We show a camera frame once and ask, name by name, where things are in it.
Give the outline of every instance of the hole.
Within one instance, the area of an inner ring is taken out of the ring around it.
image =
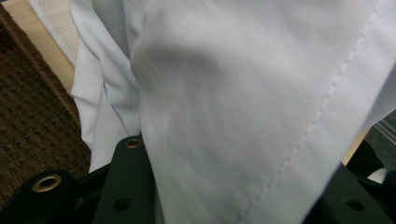
[[[344,204],[349,208],[358,212],[361,212],[365,209],[364,205],[355,199],[347,199],[344,201]]]
[[[121,198],[114,203],[114,209],[119,212],[127,210],[132,204],[131,198]]]
[[[33,184],[32,190],[37,193],[47,192],[55,189],[61,182],[62,178],[59,175],[47,175],[37,180]]]
[[[139,139],[130,139],[125,142],[125,146],[128,148],[140,147],[142,145],[143,145],[143,142]]]
[[[51,186],[53,184],[55,184],[55,179],[51,178],[51,179],[44,180],[43,182],[41,182],[39,184],[39,186],[40,186],[40,188],[47,188],[47,187],[49,187],[49,186]]]

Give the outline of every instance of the wooden surface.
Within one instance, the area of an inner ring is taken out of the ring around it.
[[[52,39],[50,33],[35,14],[29,1],[8,0],[1,4],[28,35],[44,60],[49,64],[53,73],[61,80],[61,83],[70,94],[74,79],[74,66]]]

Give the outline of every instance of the stitching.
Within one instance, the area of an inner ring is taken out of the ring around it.
[[[100,108],[102,109],[103,115],[105,115],[105,118],[106,118],[106,121],[107,121],[107,123],[108,123],[108,126],[110,126],[110,128],[111,128],[111,130],[113,131],[114,135],[116,136],[117,140],[120,141],[120,138],[119,138],[119,136],[117,135],[116,131],[114,130],[113,125],[111,125],[110,118],[107,116],[105,110],[103,109],[103,106],[100,105]]]
[[[340,80],[341,76],[347,70],[347,67],[348,67],[350,61],[353,59],[353,57],[356,54],[356,51],[361,46],[361,43],[363,42],[364,38],[367,36],[367,33],[368,33],[373,21],[375,20],[375,15],[378,12],[382,2],[383,2],[383,0],[378,1],[377,5],[375,6],[375,10],[373,11],[373,13],[371,15],[370,20],[365,25],[360,38],[358,39],[358,41],[355,44],[355,46],[353,47],[353,49],[350,51],[348,57],[343,61],[340,71],[336,74],[334,80],[331,83],[330,90],[327,92],[325,99],[323,100],[323,103],[320,106],[314,119],[311,121],[311,123],[308,125],[308,128],[305,130],[299,144],[290,152],[289,156],[283,162],[282,167],[272,176],[270,182],[268,184],[266,184],[265,186],[263,186],[262,192],[259,195],[257,195],[256,197],[252,198],[252,200],[250,201],[250,206],[245,211],[242,211],[239,214],[239,216],[236,218],[236,220],[233,222],[233,224],[240,223],[244,220],[244,218],[249,214],[249,212],[262,199],[262,197],[265,195],[265,193],[268,191],[268,189],[273,186],[273,183],[275,181],[277,181],[280,176],[283,175],[284,171],[289,167],[290,162],[301,152],[301,146],[305,142],[305,140],[308,137],[308,135],[310,134],[311,130],[318,123],[318,120],[320,119],[321,115],[323,114],[324,109],[326,108],[327,104],[329,103],[329,101],[332,98],[332,94],[334,93],[335,89],[337,89],[337,87],[338,87],[339,80]]]

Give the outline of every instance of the white shirt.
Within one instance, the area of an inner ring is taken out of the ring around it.
[[[165,223],[299,223],[396,107],[394,1],[72,0],[92,167],[143,134]]]

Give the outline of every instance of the brown wicker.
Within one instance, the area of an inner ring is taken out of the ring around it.
[[[76,106],[26,34],[0,5],[0,208],[48,169],[88,173]]]

